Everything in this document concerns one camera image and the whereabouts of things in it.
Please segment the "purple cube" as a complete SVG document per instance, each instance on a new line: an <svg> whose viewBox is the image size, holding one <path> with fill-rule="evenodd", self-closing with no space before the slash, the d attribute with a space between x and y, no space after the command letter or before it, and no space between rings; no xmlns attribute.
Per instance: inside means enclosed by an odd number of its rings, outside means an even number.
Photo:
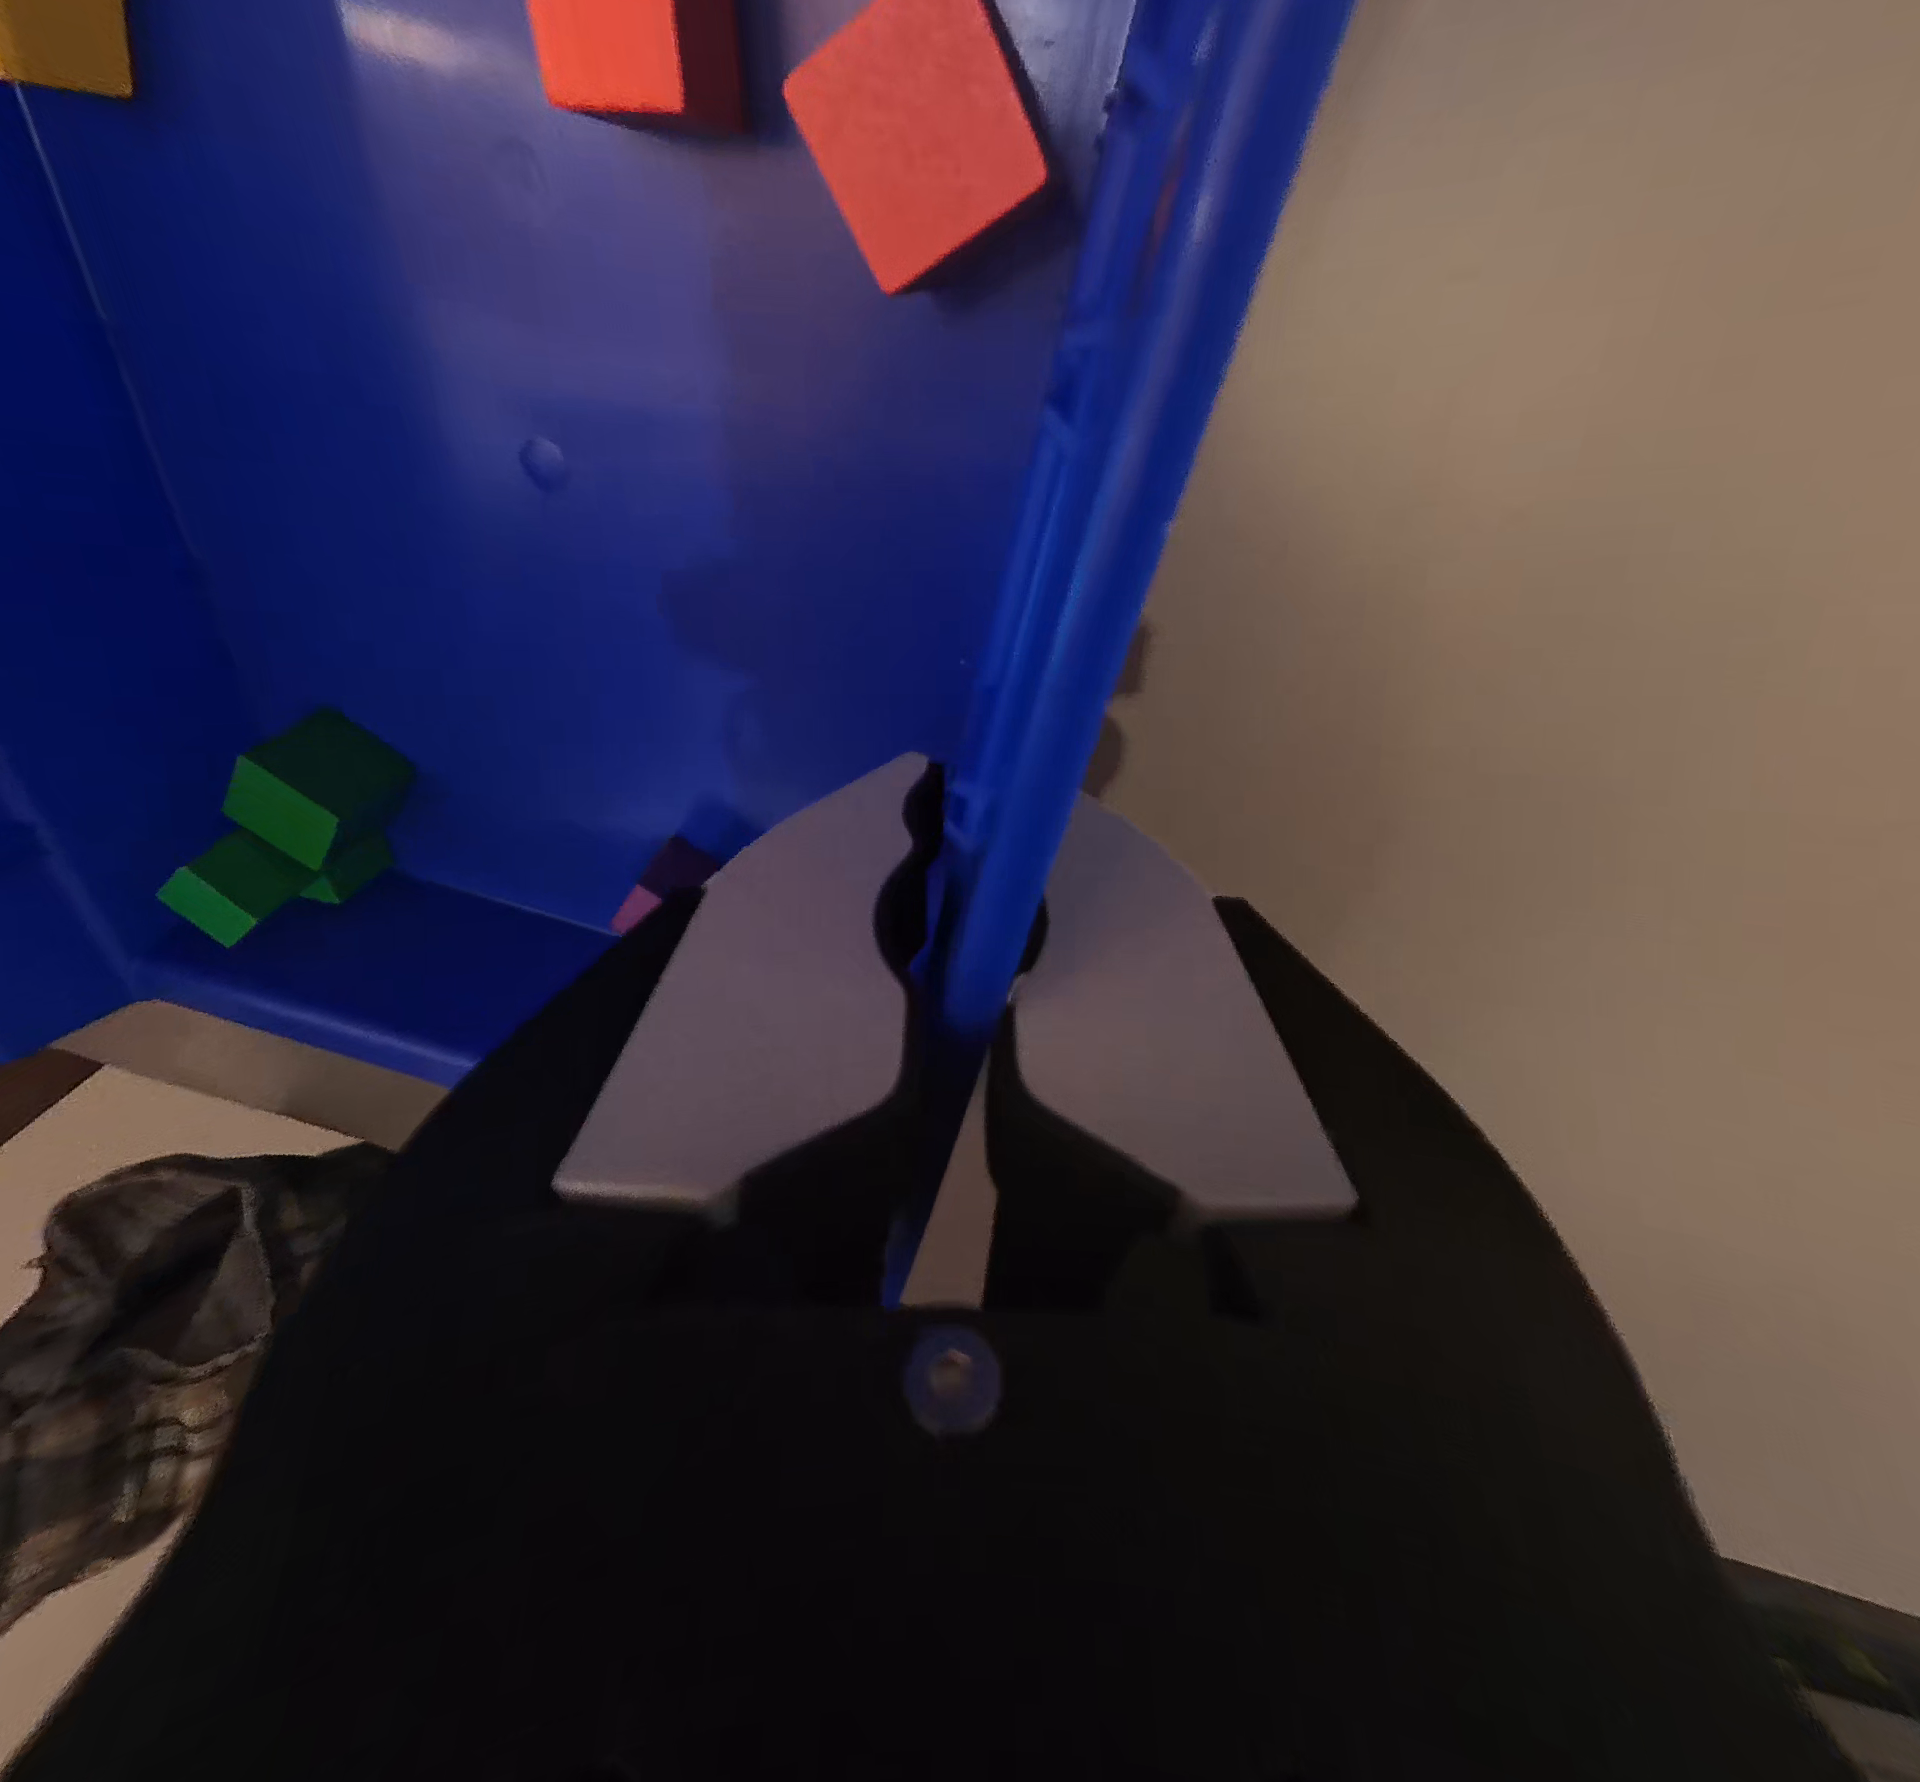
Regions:
<svg viewBox="0 0 1920 1782"><path fill-rule="evenodd" d="M701 845L672 834L648 859L622 903L611 913L609 932L625 937L674 895L701 889L725 864Z"/></svg>

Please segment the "yellow cube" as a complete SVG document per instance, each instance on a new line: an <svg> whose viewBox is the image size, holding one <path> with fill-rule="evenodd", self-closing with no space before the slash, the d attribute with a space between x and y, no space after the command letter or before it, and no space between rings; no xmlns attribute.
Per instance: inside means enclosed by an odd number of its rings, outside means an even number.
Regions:
<svg viewBox="0 0 1920 1782"><path fill-rule="evenodd" d="M131 101L126 0L1 0L1 80Z"/></svg>

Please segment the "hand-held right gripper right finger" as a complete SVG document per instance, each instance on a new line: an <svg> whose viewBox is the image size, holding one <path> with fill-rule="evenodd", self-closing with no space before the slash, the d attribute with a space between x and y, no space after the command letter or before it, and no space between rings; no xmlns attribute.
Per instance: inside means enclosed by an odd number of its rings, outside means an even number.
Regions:
<svg viewBox="0 0 1920 1782"><path fill-rule="evenodd" d="M995 1065L1001 1214L1115 1223L1351 1218L1354 1182L1213 897L1081 800Z"/></svg>

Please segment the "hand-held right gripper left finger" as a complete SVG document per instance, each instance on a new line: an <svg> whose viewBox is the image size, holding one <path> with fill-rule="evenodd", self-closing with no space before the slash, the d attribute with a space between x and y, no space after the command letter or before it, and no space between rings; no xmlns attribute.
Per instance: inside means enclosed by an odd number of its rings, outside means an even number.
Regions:
<svg viewBox="0 0 1920 1782"><path fill-rule="evenodd" d="M565 1201L734 1207L747 1179L878 1110L905 991L877 932L913 851L905 754L792 813L705 886L560 1161Z"/></svg>

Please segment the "green cube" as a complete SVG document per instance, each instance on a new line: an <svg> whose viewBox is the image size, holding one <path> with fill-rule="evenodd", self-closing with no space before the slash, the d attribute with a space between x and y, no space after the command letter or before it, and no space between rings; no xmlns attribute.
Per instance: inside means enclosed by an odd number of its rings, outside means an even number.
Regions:
<svg viewBox="0 0 1920 1782"><path fill-rule="evenodd" d="M383 832L367 832L342 842L306 880L300 897L318 905L345 905L382 880L394 867L393 847Z"/></svg>
<svg viewBox="0 0 1920 1782"><path fill-rule="evenodd" d="M175 869L157 899L221 949L233 949L300 899L314 875L250 829L236 827Z"/></svg>
<svg viewBox="0 0 1920 1782"><path fill-rule="evenodd" d="M337 853L379 834L414 779L414 764L394 745L318 708L235 762L223 817L318 875Z"/></svg>

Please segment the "blue plastic object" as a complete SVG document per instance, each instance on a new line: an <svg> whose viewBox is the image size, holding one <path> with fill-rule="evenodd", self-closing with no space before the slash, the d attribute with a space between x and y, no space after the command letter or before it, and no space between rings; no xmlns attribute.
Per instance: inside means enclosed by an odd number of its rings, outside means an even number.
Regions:
<svg viewBox="0 0 1920 1782"><path fill-rule="evenodd" d="M890 298L780 98L866 0L740 0L734 139L550 108L521 0L126 2L131 101L4 80L4 1058L182 983L435 1074L672 827L954 745L1088 199L1282 17L991 0L1064 201ZM221 949L157 892L318 708L394 867Z"/></svg>

